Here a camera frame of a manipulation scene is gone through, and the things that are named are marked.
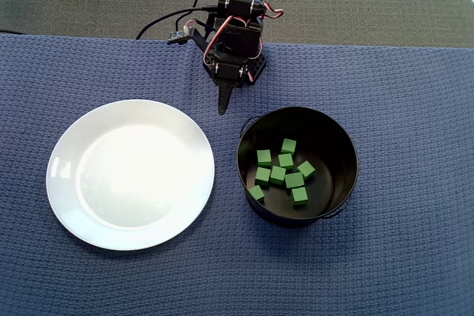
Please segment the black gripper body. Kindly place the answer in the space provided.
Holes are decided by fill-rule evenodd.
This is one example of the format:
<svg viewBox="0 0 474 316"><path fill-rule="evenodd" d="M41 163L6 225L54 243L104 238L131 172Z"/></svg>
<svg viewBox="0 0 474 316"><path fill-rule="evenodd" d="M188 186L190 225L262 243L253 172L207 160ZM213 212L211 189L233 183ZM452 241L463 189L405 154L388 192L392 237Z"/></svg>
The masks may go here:
<svg viewBox="0 0 474 316"><path fill-rule="evenodd" d="M215 52L210 54L210 75L213 82L230 83L240 88L247 74L249 59L229 53Z"/></svg>

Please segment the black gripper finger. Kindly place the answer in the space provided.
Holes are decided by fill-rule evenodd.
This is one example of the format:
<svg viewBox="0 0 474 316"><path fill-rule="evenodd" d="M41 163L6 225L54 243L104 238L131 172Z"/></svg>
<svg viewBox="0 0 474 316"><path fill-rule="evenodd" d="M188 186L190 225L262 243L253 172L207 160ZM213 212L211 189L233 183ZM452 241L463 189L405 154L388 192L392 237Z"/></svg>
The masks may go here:
<svg viewBox="0 0 474 316"><path fill-rule="evenodd" d="M235 85L230 82L220 82L218 84L218 113L223 115L226 113Z"/></svg>

